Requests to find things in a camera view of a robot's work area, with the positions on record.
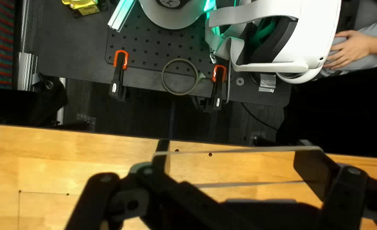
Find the black cable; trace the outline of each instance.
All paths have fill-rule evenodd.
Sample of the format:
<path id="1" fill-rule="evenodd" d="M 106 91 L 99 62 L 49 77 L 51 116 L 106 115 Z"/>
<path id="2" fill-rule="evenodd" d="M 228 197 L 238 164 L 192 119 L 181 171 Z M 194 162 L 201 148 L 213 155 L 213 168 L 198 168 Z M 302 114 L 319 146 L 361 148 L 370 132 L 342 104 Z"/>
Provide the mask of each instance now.
<path id="1" fill-rule="evenodd" d="M 277 131 L 278 128 L 274 128 L 274 127 L 272 127 L 272 125 L 269 125 L 269 124 L 267 124 L 267 123 L 264 123 L 263 120 L 260 120 L 259 118 L 256 118 L 254 114 L 251 114 L 251 111 L 241 102 L 240 104 L 241 106 L 242 106 L 242 109 L 254 119 L 254 120 L 256 120 L 258 123 L 260 123 L 261 125 L 264 125 L 264 127 L 267 127 L 267 128 L 270 128 L 270 129 L 273 129 L 273 131 Z"/>
<path id="2" fill-rule="evenodd" d="M 173 139 L 173 123 L 175 123 L 175 101 L 171 100 L 171 109 L 169 109 L 169 128 L 168 128 L 168 139 Z"/>

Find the wooden surface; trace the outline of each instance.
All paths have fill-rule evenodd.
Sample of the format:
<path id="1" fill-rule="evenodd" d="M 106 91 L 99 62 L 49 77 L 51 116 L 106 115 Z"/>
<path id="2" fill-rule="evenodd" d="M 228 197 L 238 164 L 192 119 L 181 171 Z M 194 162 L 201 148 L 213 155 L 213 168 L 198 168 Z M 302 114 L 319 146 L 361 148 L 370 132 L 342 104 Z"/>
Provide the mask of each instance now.
<path id="1" fill-rule="evenodd" d="M 0 229 L 62 229 L 89 177 L 102 171 L 125 177 L 131 165 L 150 161 L 155 145 L 157 139 L 0 125 Z M 320 206 L 292 170 L 293 152 L 242 150 L 171 142 L 169 175 L 217 201 L 292 198 Z M 377 159 L 330 157 L 377 179 Z M 135 219 L 123 229 L 145 228 Z M 364 220 L 361 229 L 374 225 Z"/>

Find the black pegboard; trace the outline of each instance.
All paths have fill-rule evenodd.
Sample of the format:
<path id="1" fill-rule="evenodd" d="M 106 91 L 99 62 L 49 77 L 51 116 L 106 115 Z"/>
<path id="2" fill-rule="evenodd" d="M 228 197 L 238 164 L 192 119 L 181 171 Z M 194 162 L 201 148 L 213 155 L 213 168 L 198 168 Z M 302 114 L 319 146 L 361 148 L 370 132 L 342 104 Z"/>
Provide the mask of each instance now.
<path id="1" fill-rule="evenodd" d="M 129 53 L 131 68 L 159 72 L 175 58 L 187 59 L 205 76 L 210 76 L 213 68 L 204 42 L 204 16 L 183 30 L 169 31 L 152 23 L 136 3 L 121 32 L 109 30 L 107 35 L 107 63 L 112 63 L 112 55 L 118 49 Z M 167 72 L 192 74 L 186 64 L 172 64 Z"/>
<path id="2" fill-rule="evenodd" d="M 217 0 L 219 7 L 232 5 L 232 0 Z M 39 49 L 38 54 L 38 72 L 44 76 L 62 76 L 70 79 L 79 79 L 86 82 L 98 82 L 98 83 L 109 83 L 112 81 L 113 69 L 111 67 L 111 62 L 107 62 L 108 55 L 112 55 L 112 50 L 121 47 L 121 33 L 114 33 L 118 36 L 118 42 L 114 42 L 112 49 L 106 41 L 111 41 L 111 30 L 107 30 L 107 22 L 112 13 L 99 13 L 83 18 L 72 18 L 71 12 L 68 12 L 60 1 L 43 1 L 43 8 L 40 8 L 38 18 L 39 24 L 37 31 L 39 32 Z M 149 28 L 155 28 L 150 21 L 143 18 L 137 24 L 149 23 Z M 199 19 L 196 26 L 203 27 L 203 19 Z M 203 36 L 201 30 L 196 30 L 196 35 Z M 172 33 L 177 35 L 177 32 L 182 32 L 183 37 L 186 35 L 192 33 L 191 28 L 186 28 L 182 31 L 172 31 Z M 204 56 L 201 60 L 208 62 L 208 47 L 204 41 L 199 39 L 195 40 L 204 49 Z M 140 59 L 152 59 L 144 58 L 144 54 L 139 54 Z M 159 74 L 159 62 L 157 63 L 157 68 L 146 68 L 137 69 L 130 68 L 126 70 L 125 86 L 131 88 L 143 88 L 150 91 L 163 91 Z M 264 93 L 258 92 L 258 83 L 250 78 L 247 73 L 235 73 L 231 72 L 231 101 L 246 102 L 246 104 L 259 104 L 259 105 L 270 105 L 270 106 L 284 106 L 288 104 L 290 90 L 291 86 L 277 81 L 277 88 L 274 93 Z M 237 78 L 242 78 L 244 85 L 237 86 Z M 200 81 L 196 90 L 191 93 L 191 96 L 206 97 L 212 91 L 212 85 L 209 81 Z"/>

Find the human hand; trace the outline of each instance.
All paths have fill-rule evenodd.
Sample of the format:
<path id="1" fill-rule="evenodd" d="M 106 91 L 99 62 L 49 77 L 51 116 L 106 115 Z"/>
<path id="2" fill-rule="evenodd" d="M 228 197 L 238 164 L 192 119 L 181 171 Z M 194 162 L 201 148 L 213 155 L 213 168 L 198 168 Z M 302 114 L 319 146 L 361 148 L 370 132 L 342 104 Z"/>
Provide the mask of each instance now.
<path id="1" fill-rule="evenodd" d="M 370 54 L 370 36 L 356 31 L 342 31 L 336 37 L 346 37 L 346 40 L 330 47 L 330 51 L 336 53 L 327 58 L 324 68 L 339 69 Z"/>

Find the person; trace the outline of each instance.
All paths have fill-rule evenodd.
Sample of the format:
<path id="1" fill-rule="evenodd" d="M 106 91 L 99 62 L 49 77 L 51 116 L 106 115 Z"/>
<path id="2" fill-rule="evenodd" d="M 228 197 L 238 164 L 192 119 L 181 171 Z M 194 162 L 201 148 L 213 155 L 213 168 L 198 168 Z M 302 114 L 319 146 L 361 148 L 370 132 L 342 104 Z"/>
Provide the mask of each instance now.
<path id="1" fill-rule="evenodd" d="M 377 0 L 360 8 L 357 28 L 336 35 L 325 62 L 324 70 L 342 76 L 292 88 L 277 145 L 307 139 L 324 152 L 377 157 L 377 18 L 368 18 Z"/>
<path id="2" fill-rule="evenodd" d="M 377 0 L 360 0 L 355 27 L 336 33 L 323 76 L 377 67 Z"/>

